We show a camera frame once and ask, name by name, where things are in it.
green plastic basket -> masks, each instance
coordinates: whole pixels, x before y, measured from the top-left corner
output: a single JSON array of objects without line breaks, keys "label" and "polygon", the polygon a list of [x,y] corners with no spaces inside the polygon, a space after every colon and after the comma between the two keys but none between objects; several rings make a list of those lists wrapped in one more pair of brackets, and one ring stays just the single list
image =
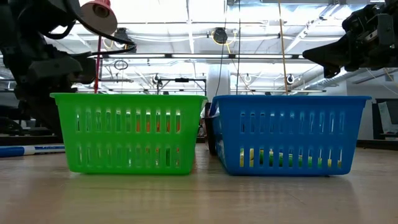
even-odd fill
[{"label": "green plastic basket", "polygon": [[69,169],[189,174],[204,96],[54,93]]}]

wooden table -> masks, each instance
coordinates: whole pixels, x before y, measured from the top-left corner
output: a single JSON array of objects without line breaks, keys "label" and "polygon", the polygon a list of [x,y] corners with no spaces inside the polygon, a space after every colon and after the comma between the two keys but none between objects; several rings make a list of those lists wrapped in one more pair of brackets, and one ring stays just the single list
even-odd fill
[{"label": "wooden table", "polygon": [[65,155],[0,161],[0,223],[398,223],[398,152],[358,149],[342,177],[230,177],[197,146],[192,175],[84,175]]}]

red rod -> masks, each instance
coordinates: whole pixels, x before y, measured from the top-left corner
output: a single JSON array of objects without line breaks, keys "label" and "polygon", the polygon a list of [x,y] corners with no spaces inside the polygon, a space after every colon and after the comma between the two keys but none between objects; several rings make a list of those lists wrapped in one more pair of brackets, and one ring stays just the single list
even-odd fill
[{"label": "red rod", "polygon": [[[98,37],[98,52],[101,51],[101,43],[102,43],[102,37]],[[96,68],[96,75],[95,75],[95,84],[94,84],[94,93],[98,92],[98,79],[100,77],[100,60],[101,60],[101,55],[97,55],[97,68]]]}]

blue plastic basket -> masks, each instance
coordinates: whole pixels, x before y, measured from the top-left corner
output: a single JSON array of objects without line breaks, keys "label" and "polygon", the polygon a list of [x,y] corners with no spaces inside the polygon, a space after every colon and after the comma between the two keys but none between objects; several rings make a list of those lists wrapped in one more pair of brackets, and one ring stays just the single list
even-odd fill
[{"label": "blue plastic basket", "polygon": [[343,175],[367,96],[217,96],[216,150],[231,175]]}]

blue marker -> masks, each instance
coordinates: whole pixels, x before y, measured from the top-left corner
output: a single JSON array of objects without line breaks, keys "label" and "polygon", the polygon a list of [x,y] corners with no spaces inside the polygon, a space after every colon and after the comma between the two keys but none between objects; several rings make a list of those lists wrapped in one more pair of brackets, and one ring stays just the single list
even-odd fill
[{"label": "blue marker", "polygon": [[65,152],[65,146],[0,146],[0,157]]}]

